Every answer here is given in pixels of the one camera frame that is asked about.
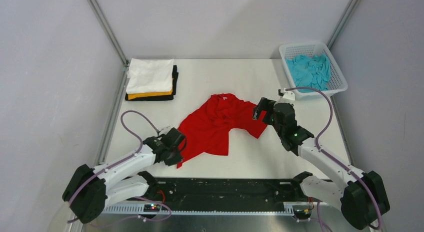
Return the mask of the red t shirt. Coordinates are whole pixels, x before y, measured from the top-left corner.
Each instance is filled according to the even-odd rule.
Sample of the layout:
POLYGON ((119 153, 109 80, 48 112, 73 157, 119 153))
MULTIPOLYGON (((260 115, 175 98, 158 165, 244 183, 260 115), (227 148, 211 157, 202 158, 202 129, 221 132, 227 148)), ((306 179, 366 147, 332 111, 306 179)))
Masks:
POLYGON ((267 127, 261 121, 253 119, 253 110, 257 105, 238 99, 231 93, 214 94, 197 110, 188 115, 179 125, 178 130, 188 140, 182 148, 183 163, 202 154, 216 156, 229 154, 229 132, 242 129, 258 139, 267 127))

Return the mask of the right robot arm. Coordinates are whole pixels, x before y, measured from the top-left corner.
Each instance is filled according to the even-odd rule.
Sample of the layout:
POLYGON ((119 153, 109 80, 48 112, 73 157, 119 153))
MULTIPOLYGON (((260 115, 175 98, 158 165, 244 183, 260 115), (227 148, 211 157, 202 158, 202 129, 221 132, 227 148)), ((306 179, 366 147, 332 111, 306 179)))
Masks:
POLYGON ((382 177, 375 171, 368 173, 342 160, 307 129, 298 125, 293 99, 278 101, 261 98, 253 109, 253 119, 265 114, 263 122, 271 125, 285 150, 310 162, 320 169, 329 181, 309 172, 293 178, 290 194, 297 201, 313 197, 341 211, 347 222, 358 230, 384 227, 383 214, 390 204, 382 177))

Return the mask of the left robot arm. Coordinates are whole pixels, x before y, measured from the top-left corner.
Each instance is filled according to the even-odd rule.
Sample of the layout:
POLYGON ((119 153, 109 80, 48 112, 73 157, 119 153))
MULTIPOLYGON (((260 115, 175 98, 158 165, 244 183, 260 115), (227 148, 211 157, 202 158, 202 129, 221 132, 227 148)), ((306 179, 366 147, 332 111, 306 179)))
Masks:
POLYGON ((146 168, 157 163, 173 166, 182 162, 186 144, 185 135, 172 127, 142 140, 134 151, 110 163, 93 168, 81 165, 65 188, 62 200, 83 224, 124 200, 152 200, 158 193, 157 181, 146 168))

